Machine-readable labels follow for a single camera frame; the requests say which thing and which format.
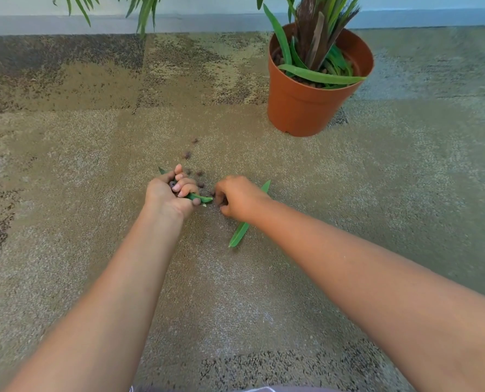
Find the gray baseboard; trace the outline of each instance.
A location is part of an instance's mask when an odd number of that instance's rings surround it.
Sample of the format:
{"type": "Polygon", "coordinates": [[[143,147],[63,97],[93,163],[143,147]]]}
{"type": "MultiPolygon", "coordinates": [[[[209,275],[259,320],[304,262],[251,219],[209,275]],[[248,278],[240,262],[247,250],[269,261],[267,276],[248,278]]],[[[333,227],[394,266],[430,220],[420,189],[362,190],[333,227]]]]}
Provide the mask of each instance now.
{"type": "MultiPolygon", "coordinates": [[[[287,23],[286,13],[277,18],[287,23]]],[[[0,16],[0,35],[12,34],[124,34],[134,33],[137,17],[92,16],[89,27],[82,16],[0,16]]],[[[351,29],[388,27],[485,25],[485,8],[362,11],[348,25],[351,29]]],[[[264,13],[167,15],[156,17],[155,32],[270,31],[264,13]]]]}

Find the orange plant pot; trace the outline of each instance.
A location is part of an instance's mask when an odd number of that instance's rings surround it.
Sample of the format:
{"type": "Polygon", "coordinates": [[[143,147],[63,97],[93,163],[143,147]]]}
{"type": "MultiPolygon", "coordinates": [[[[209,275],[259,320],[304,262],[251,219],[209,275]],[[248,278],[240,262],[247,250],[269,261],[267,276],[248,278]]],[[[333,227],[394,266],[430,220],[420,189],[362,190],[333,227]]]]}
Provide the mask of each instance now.
{"type": "MultiPolygon", "coordinates": [[[[292,37],[293,25],[291,23],[283,27],[288,40],[292,37]]],[[[370,75],[373,70],[373,55],[363,40],[344,29],[336,44],[344,57],[351,61],[354,75],[370,75]]],[[[277,37],[273,34],[268,52],[268,118],[279,131],[292,136],[313,136],[328,125],[344,101],[363,81],[340,89],[319,89],[303,85],[277,68],[272,55],[278,48],[277,37]]]]}

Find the green plant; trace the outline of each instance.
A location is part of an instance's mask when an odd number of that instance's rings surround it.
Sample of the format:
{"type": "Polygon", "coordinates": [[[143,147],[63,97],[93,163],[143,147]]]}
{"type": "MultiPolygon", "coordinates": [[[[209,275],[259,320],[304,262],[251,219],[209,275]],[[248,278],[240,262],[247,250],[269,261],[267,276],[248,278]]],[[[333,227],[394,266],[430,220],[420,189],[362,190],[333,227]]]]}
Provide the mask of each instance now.
{"type": "MultiPolygon", "coordinates": [[[[157,7],[157,3],[160,2],[161,0],[130,0],[130,6],[128,8],[128,12],[126,13],[126,17],[128,18],[130,14],[136,10],[139,5],[141,6],[141,9],[139,11],[139,19],[137,21],[137,32],[140,33],[141,35],[145,34],[146,31],[146,25],[148,23],[148,18],[151,14],[151,19],[152,23],[155,28],[155,9],[157,7]]],[[[92,24],[90,23],[90,18],[88,17],[88,13],[86,10],[90,11],[93,9],[93,2],[92,0],[74,0],[74,2],[77,4],[79,9],[81,10],[82,14],[84,15],[84,18],[88,22],[88,25],[91,26],[92,24]]],[[[66,4],[68,5],[68,14],[72,14],[72,0],[66,0],[66,4]]]]}
{"type": "MultiPolygon", "coordinates": [[[[270,188],[270,184],[272,183],[271,180],[268,180],[265,184],[262,185],[261,190],[264,192],[268,192],[268,189],[270,188]]],[[[229,248],[235,248],[240,240],[244,237],[246,234],[246,231],[248,230],[248,227],[250,227],[250,224],[248,223],[240,223],[237,226],[237,229],[235,230],[235,233],[233,237],[230,239],[230,243],[228,244],[229,248]]]]}
{"type": "MultiPolygon", "coordinates": [[[[168,172],[165,171],[164,169],[162,169],[161,167],[159,167],[159,173],[160,174],[167,174],[168,172]]],[[[195,194],[194,192],[191,192],[185,198],[188,198],[190,200],[194,200],[195,198],[199,198],[201,200],[201,204],[203,204],[203,206],[206,206],[205,205],[206,203],[213,201],[213,197],[203,197],[201,195],[195,194]]]]}
{"type": "Polygon", "coordinates": [[[359,12],[359,0],[301,0],[296,9],[295,0],[286,1],[290,22],[294,18],[290,42],[263,0],[257,0],[257,8],[263,6],[281,48],[284,60],[278,68],[290,77],[324,84],[328,89],[364,80],[365,77],[353,75],[350,62],[335,44],[344,27],[359,12]]]}

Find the hand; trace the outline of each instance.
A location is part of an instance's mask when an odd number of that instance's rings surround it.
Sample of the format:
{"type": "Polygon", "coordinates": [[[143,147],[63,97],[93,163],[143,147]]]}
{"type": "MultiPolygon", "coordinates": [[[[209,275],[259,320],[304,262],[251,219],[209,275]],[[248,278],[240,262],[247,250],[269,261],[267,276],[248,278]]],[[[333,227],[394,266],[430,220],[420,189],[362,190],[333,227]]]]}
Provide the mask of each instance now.
{"type": "Polygon", "coordinates": [[[249,222],[255,204],[269,200],[265,192],[244,176],[227,176],[215,185],[215,202],[227,217],[249,222]]]}
{"type": "Polygon", "coordinates": [[[199,194],[199,189],[194,179],[188,177],[182,171],[179,164],[175,170],[162,174],[148,183],[146,189],[145,206],[159,211],[176,211],[178,215],[186,219],[192,214],[194,205],[200,205],[199,198],[191,201],[186,197],[189,193],[199,194]],[[170,188],[169,183],[177,180],[177,184],[170,188]]]}

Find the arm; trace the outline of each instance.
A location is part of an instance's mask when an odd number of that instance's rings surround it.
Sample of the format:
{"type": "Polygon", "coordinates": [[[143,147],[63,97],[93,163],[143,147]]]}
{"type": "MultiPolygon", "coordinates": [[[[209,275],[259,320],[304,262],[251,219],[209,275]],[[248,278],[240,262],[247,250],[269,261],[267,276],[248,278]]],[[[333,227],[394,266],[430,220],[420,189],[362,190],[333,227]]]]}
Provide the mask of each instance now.
{"type": "MultiPolygon", "coordinates": [[[[182,174],[180,165],[150,182],[138,219],[103,274],[6,392],[128,391],[183,221],[193,208],[168,186],[175,172],[182,174]]],[[[177,179],[180,196],[198,192],[186,175],[177,179]]]]}
{"type": "Polygon", "coordinates": [[[277,243],[419,391],[485,391],[485,296],[272,201],[245,177],[221,211],[277,243]]]}

